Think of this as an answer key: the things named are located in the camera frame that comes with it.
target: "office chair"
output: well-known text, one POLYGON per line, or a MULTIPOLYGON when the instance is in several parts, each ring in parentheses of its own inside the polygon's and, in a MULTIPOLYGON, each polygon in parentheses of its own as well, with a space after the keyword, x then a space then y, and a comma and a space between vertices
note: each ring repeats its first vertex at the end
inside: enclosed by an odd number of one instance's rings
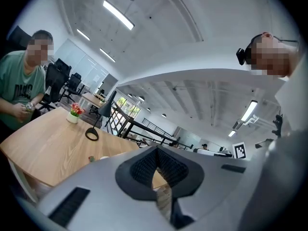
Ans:
POLYGON ((50 94, 45 94, 40 104, 42 106, 38 109, 44 109, 46 108, 48 111, 50 109, 54 109, 55 107, 52 107, 50 103, 58 102, 59 96, 60 96, 60 90, 62 86, 67 81, 68 76, 61 72, 54 64, 49 64, 47 68, 46 73, 46 80, 45 80, 45 87, 48 89, 48 87, 51 87, 50 94))
POLYGON ((78 78, 81 79, 81 75, 79 73, 74 73, 74 75, 78 78))
POLYGON ((74 99, 72 99, 72 94, 74 95, 78 95, 77 92, 77 87, 81 82, 81 75, 78 73, 74 73, 73 75, 71 75, 68 84, 67 84, 67 89, 64 89, 62 96, 60 97, 59 101, 63 98, 63 97, 67 97, 67 103, 69 103, 69 100, 72 100, 73 102, 75 102, 74 99))

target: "person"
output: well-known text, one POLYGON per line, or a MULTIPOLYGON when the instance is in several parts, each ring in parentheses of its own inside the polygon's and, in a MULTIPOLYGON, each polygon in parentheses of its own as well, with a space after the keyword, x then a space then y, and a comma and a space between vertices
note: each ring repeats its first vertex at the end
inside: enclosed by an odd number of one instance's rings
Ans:
MULTIPOLYGON (((305 42, 282 40, 269 32, 253 37, 245 51, 240 48, 236 56, 239 63, 251 65, 252 70, 276 77, 287 77, 275 98, 286 115, 291 130, 308 128, 308 54, 305 42), (283 42, 297 43, 290 46, 283 42)), ((282 135, 289 134, 289 128, 282 124, 282 135)))
POLYGON ((245 51, 241 48, 237 51, 239 63, 243 65, 246 62, 252 70, 261 70, 265 75, 290 77, 299 63, 303 47, 302 44, 290 46, 283 41, 298 42, 280 40, 269 32, 256 35, 245 51))
POLYGON ((45 72, 40 65, 53 50, 52 35, 35 32, 25 51, 13 51, 0 61, 0 142, 27 124, 45 94, 45 72))
POLYGON ((232 154, 226 147, 220 147, 219 152, 223 154, 232 154))
POLYGON ((178 148, 179 142, 173 141, 173 142, 171 142, 171 143, 169 144, 169 146, 172 146, 172 147, 174 147, 174 148, 178 148))
POLYGON ((207 149, 207 144, 203 144, 203 145, 202 145, 202 148, 203 148, 203 150, 208 150, 208 149, 207 149))

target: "desk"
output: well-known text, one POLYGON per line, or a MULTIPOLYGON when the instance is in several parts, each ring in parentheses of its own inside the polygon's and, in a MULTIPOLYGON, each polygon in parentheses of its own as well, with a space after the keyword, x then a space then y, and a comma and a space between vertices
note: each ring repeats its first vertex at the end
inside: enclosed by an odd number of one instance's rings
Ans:
POLYGON ((85 86, 88 87, 88 88, 90 88, 90 87, 89 87, 86 83, 84 83, 83 81, 81 81, 81 84, 82 84, 82 86, 81 86, 81 88, 80 88, 79 91, 78 91, 78 95, 81 94, 81 92, 82 92, 82 90, 84 89, 85 86))
MULTIPOLYGON (((96 129, 98 141, 88 140, 84 133, 91 125, 81 119, 77 124, 72 124, 66 120, 67 113, 62 107, 47 112, 0 144, 13 171, 21 169, 27 175, 53 187, 90 163, 89 156, 99 159, 138 149, 136 143, 100 129, 96 129)), ((20 172, 14 173, 18 178, 20 172)), ((27 183, 24 179, 21 181, 19 183, 24 189, 31 189, 23 186, 27 183)), ((156 176, 154 187, 161 186, 161 182, 162 177, 156 176)))
POLYGON ((99 94, 97 94, 97 93, 95 93, 94 96, 96 96, 96 97, 99 98, 100 100, 105 100, 104 97, 102 97, 101 95, 99 95, 99 94))
POLYGON ((91 93, 87 92, 81 95, 79 100, 79 105, 82 107, 84 102, 89 102, 97 108, 100 108, 103 104, 100 103, 100 100, 94 97, 91 93))

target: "window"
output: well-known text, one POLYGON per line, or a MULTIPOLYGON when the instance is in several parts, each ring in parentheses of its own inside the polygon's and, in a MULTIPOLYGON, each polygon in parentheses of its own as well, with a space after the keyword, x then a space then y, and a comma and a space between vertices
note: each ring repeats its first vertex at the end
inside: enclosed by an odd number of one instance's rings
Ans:
POLYGON ((119 107, 125 112, 125 114, 129 115, 132 118, 135 118, 140 111, 140 108, 138 108, 133 103, 123 97, 120 97, 116 101, 116 104, 119 105, 119 107))

